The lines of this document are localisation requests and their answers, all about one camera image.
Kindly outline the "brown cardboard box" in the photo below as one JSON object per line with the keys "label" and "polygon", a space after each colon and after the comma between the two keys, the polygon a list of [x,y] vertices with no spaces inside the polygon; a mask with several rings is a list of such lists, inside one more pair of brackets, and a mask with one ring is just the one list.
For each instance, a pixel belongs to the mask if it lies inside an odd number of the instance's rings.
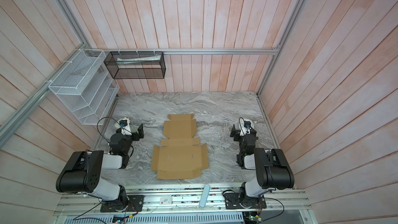
{"label": "brown cardboard box", "polygon": [[193,179],[209,168],[207,144],[196,138],[193,114],[168,115],[160,145],[153,148],[151,169],[162,180]]}

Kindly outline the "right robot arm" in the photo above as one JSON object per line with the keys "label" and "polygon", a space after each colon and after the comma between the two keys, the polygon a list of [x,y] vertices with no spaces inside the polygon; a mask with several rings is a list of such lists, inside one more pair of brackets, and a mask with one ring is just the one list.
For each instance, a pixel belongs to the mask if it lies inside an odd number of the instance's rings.
{"label": "right robot arm", "polygon": [[239,199],[257,199],[273,190],[292,189],[294,175],[281,149],[264,149],[256,146],[257,131],[252,122],[239,118],[239,127],[231,129],[230,137],[239,143],[236,163],[245,170],[253,170],[256,177],[244,182],[239,190]]}

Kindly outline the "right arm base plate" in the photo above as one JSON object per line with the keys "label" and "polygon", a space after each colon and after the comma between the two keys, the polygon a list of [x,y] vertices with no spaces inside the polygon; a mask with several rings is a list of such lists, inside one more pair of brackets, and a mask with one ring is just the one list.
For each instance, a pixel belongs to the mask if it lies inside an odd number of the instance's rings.
{"label": "right arm base plate", "polygon": [[251,198],[241,193],[236,193],[232,190],[222,192],[224,197],[226,209],[243,209],[243,208],[267,208],[266,202],[261,198]]}

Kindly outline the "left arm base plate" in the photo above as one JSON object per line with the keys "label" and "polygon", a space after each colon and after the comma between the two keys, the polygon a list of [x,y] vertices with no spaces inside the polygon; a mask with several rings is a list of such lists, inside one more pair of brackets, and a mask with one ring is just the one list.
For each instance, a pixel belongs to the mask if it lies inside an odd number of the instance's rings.
{"label": "left arm base plate", "polygon": [[144,195],[127,195],[114,201],[102,203],[100,212],[141,212],[144,204]]}

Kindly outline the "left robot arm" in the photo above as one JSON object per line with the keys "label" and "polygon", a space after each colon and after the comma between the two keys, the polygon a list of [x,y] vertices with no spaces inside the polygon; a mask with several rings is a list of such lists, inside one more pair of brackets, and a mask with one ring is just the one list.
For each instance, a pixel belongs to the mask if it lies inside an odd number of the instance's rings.
{"label": "left robot arm", "polygon": [[103,150],[74,152],[56,181],[56,190],[126,205],[128,198],[125,188],[103,179],[101,171],[125,169],[134,152],[132,143],[143,138],[142,124],[136,132],[132,132],[128,120],[120,120],[119,129],[109,141],[110,153]]}

